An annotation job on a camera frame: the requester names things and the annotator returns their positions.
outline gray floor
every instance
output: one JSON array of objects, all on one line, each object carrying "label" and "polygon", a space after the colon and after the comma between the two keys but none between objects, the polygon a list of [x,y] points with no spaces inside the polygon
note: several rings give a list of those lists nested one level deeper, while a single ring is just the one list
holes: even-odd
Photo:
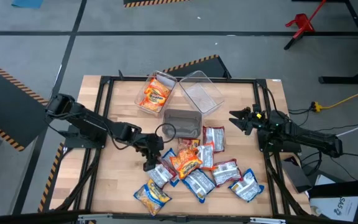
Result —
[{"label": "gray floor", "polygon": [[[0,0],[0,30],[71,30],[80,0],[44,1],[41,9],[20,9]],[[352,1],[358,13],[358,1]],[[297,13],[310,14],[316,3],[256,0],[192,0],[161,6],[124,9],[122,1],[88,1],[80,31],[289,31],[284,24]],[[344,4],[330,3],[315,17],[320,31],[356,31]],[[284,51],[288,37],[99,36],[77,37],[60,92],[78,96],[83,75],[145,75],[190,60],[219,54],[234,77],[278,78],[288,107],[306,108],[311,101],[330,105],[358,93],[358,85],[320,85],[321,75],[352,76],[358,72],[357,37],[305,37]],[[31,89],[49,97],[68,42],[67,36],[0,36],[0,67]],[[301,123],[303,115],[292,116]],[[321,129],[358,123],[358,99],[311,113],[306,128]],[[57,128],[67,124],[54,122]],[[341,133],[347,129],[337,130]],[[58,143],[47,133],[24,212],[36,212]],[[344,151],[358,153],[358,131],[342,138]],[[0,215],[8,214],[25,169],[29,146],[16,152],[0,147]],[[314,152],[304,148],[303,156]],[[358,158],[336,159],[358,179]],[[321,170],[342,180],[351,178],[328,157]]]}]

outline food package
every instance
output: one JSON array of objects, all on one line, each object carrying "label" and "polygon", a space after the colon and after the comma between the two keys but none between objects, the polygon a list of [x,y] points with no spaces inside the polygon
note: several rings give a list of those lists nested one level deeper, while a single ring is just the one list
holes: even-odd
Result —
[{"label": "food package", "polygon": [[171,157],[170,160],[175,170],[178,171],[179,178],[182,180],[203,163],[198,159],[196,149],[192,148],[180,150],[178,155]]},{"label": "food package", "polygon": [[200,169],[191,172],[182,182],[201,203],[205,202],[205,197],[215,188],[214,182]]},{"label": "food package", "polygon": [[183,138],[179,138],[179,145],[178,145],[178,151],[182,150],[182,149],[186,149],[186,148],[196,148],[197,146],[200,145],[200,140],[199,139],[183,139]]},{"label": "food package", "polygon": [[224,127],[212,128],[203,126],[203,144],[214,143],[214,152],[224,151]]},{"label": "food package", "polygon": [[141,106],[154,112],[159,112],[164,106],[167,98],[154,93],[146,94],[146,97],[140,103]]},{"label": "food package", "polygon": [[169,94],[171,93],[171,90],[168,89],[164,84],[160,83],[156,78],[153,78],[144,93],[146,95],[152,93],[162,96],[164,98],[168,98]]},{"label": "food package", "polygon": [[[176,172],[176,170],[175,170],[174,166],[172,165],[170,158],[171,158],[171,157],[176,157],[176,156],[177,156],[177,155],[175,155],[175,153],[173,152],[173,149],[170,148],[170,149],[161,157],[161,161],[164,161],[164,162],[165,162],[164,164],[168,165],[169,168],[170,168],[171,170],[173,170],[174,172]],[[175,186],[179,183],[179,180],[180,180],[180,179],[179,179],[179,175],[175,175],[174,177],[172,177],[172,178],[170,179],[170,183],[171,183],[172,187],[175,187]]]},{"label": "food package", "polygon": [[152,179],[135,192],[134,197],[146,206],[152,216],[155,216],[171,200]]},{"label": "food package", "polygon": [[254,172],[248,169],[243,176],[243,180],[234,182],[229,188],[238,197],[244,199],[246,202],[250,202],[258,194],[262,193],[265,187],[258,184]]},{"label": "food package", "polygon": [[220,187],[229,180],[242,180],[241,171],[237,166],[236,159],[231,159],[226,162],[218,162],[214,164],[215,169],[212,174],[215,179],[217,187]]},{"label": "food package", "polygon": [[201,169],[213,170],[214,169],[214,143],[210,142],[204,146],[197,147],[197,156],[203,161],[200,165]]},{"label": "food package", "polygon": [[168,181],[177,176],[177,173],[169,168],[165,161],[161,161],[160,164],[156,164],[154,169],[147,171],[147,174],[161,189]]}]

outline plastic container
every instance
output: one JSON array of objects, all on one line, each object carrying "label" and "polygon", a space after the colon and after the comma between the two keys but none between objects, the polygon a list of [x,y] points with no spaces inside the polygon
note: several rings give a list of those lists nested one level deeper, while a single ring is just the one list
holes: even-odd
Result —
[{"label": "plastic container", "polygon": [[222,93],[202,71],[195,71],[179,82],[189,102],[201,112],[208,115],[218,109],[224,102]]},{"label": "plastic container", "polygon": [[[151,80],[153,78],[156,78],[157,81],[159,81],[160,83],[162,83],[163,85],[165,85],[168,89],[171,90],[170,94],[168,95],[165,104],[158,110],[158,111],[152,111],[148,108],[145,108],[143,106],[140,105],[140,103],[144,100],[144,98],[146,97],[146,94],[144,93],[144,91],[147,89],[147,87],[149,86]],[[172,97],[172,90],[174,89],[175,85],[177,84],[178,80],[166,73],[163,72],[159,72],[159,71],[154,71],[151,75],[149,75],[149,77],[147,78],[146,82],[144,83],[142,89],[140,89],[139,93],[137,94],[136,98],[135,98],[135,104],[142,110],[144,110],[145,112],[154,114],[156,116],[158,116],[161,112],[164,111],[164,109],[166,108],[166,106],[168,105],[170,98]]]},{"label": "plastic container", "polygon": [[[198,111],[167,109],[164,112],[163,123],[172,124],[177,130],[176,138],[197,138],[201,134],[203,117]],[[162,126],[162,132],[173,136],[174,130],[169,125]]]}]

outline hazard tape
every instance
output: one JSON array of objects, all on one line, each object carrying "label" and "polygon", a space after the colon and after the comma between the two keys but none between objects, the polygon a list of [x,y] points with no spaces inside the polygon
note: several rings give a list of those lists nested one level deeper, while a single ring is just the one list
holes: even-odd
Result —
[{"label": "hazard tape", "polygon": [[37,210],[38,212],[44,211],[44,205],[45,205],[45,201],[47,200],[47,197],[49,194],[50,186],[52,184],[53,178],[57,175],[56,169],[57,169],[59,161],[60,161],[59,158],[63,155],[63,147],[64,147],[64,142],[61,142],[59,144],[59,147],[57,148],[55,160],[53,161],[52,168],[50,169],[50,172],[49,172],[47,183],[45,184],[45,190],[42,193],[41,202],[40,202],[40,205],[38,206],[38,210]]},{"label": "hazard tape", "polygon": [[47,105],[48,100],[42,98],[40,95],[36,94],[34,91],[32,91],[30,88],[26,87],[23,83],[21,83],[19,80],[15,79],[12,75],[7,73],[5,70],[0,68],[0,75],[4,77],[6,80],[11,82],[13,85],[21,89],[23,92],[31,96],[31,98],[37,100],[42,105]]},{"label": "hazard tape", "polygon": [[0,129],[0,137],[8,142],[13,148],[18,150],[19,152],[24,149],[22,145],[20,145],[17,141],[11,138],[8,134],[6,134],[3,130]]},{"label": "hazard tape", "polygon": [[167,4],[174,2],[183,2],[189,0],[154,0],[154,1],[138,1],[124,4],[124,7],[137,7],[137,6],[153,6],[156,4]]},{"label": "hazard tape", "polygon": [[172,71],[178,70],[179,68],[185,68],[187,66],[194,65],[194,64],[204,62],[206,60],[210,60],[210,59],[214,59],[214,58],[219,58],[219,55],[211,55],[208,57],[200,58],[198,60],[194,60],[194,61],[187,62],[187,63],[181,64],[181,65],[177,65],[177,66],[174,66],[174,67],[171,67],[168,69],[164,69],[164,70],[162,70],[162,72],[172,72]]}]

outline wooden tabletop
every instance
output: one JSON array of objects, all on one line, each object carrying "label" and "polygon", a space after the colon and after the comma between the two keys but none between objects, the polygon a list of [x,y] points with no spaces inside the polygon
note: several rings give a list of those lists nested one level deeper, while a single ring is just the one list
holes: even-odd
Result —
[{"label": "wooden tabletop", "polygon": [[[94,108],[99,80],[100,76],[95,75],[87,75],[83,78],[78,102],[90,110]],[[143,82],[115,81],[108,118],[113,121],[124,121],[140,126],[143,133],[153,133],[155,128],[162,123],[162,118],[156,118],[152,114],[145,113],[134,104],[135,96],[143,84]],[[287,113],[287,102],[285,101],[281,81],[267,80],[267,84],[275,97],[278,109]],[[200,204],[198,199],[183,183],[179,183],[176,187],[167,184],[163,191],[172,200],[161,209],[159,214],[270,216],[272,215],[272,209],[269,187],[267,185],[264,158],[257,143],[256,131],[253,130],[250,136],[245,136],[229,121],[231,117],[230,110],[242,110],[246,106],[252,106],[255,103],[253,87],[251,84],[245,83],[217,83],[216,87],[224,95],[225,102],[218,110],[203,120],[203,125],[205,126],[225,127],[226,150],[215,154],[214,162],[236,158],[240,170],[244,172],[251,168],[259,184],[265,186],[265,190],[253,201],[247,203],[239,199],[227,188],[231,184],[231,182],[227,182],[220,188],[215,188],[206,197],[205,203]],[[101,105],[104,105],[106,89]],[[260,101],[264,102],[261,89],[259,93]],[[192,110],[183,97],[179,86],[175,87],[173,98],[168,108]],[[171,147],[176,151],[177,144],[176,139],[167,143],[164,145],[162,154]],[[59,206],[76,185],[80,175],[84,151],[84,149],[74,149],[62,160],[52,195],[51,209]],[[282,154],[282,158],[288,156],[290,154]],[[102,150],[100,157],[91,210],[104,213],[148,213],[143,204],[133,196],[134,192],[149,179],[148,175],[142,170],[144,162],[144,157],[135,152],[132,147],[119,151],[108,138],[106,147]],[[310,213],[308,197],[305,194],[296,193],[286,174],[285,183],[295,200],[300,203],[305,211]],[[84,188],[81,208],[85,206],[84,198],[86,198],[87,191],[88,185]],[[279,211],[283,213],[282,200],[277,186],[275,192]]]}]

